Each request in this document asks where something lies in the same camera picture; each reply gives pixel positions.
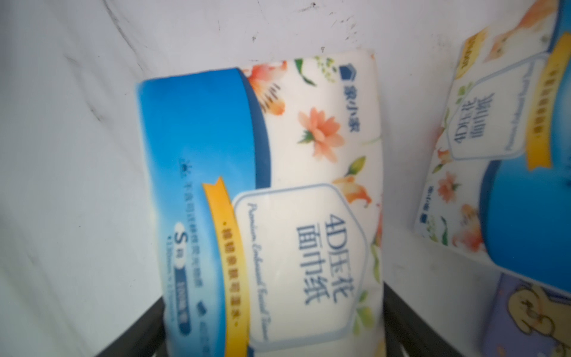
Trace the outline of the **orange white tissue pack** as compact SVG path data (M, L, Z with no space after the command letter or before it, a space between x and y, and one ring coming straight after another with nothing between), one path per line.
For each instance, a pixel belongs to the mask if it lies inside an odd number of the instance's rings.
M170 356L385 356L367 51L137 90Z

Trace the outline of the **purple tissue pack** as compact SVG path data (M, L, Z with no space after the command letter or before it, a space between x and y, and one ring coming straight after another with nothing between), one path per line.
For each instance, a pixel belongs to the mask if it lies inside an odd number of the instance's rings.
M570 356L570 297L502 275L483 336L484 356Z

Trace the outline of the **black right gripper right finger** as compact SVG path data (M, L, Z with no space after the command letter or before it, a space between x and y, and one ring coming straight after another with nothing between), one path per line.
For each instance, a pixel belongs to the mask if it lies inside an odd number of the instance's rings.
M383 317L387 356L461 357L384 283Z

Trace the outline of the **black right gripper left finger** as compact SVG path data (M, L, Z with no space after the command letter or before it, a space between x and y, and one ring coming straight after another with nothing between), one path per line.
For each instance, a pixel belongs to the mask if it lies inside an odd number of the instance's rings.
M164 300L160 297L130 328L98 356L167 356L163 322Z

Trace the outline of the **blue white tissue pack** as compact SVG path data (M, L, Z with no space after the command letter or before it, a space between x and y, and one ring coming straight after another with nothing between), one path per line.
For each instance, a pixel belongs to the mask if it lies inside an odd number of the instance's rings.
M525 1L463 43L414 230L570 290L568 1Z

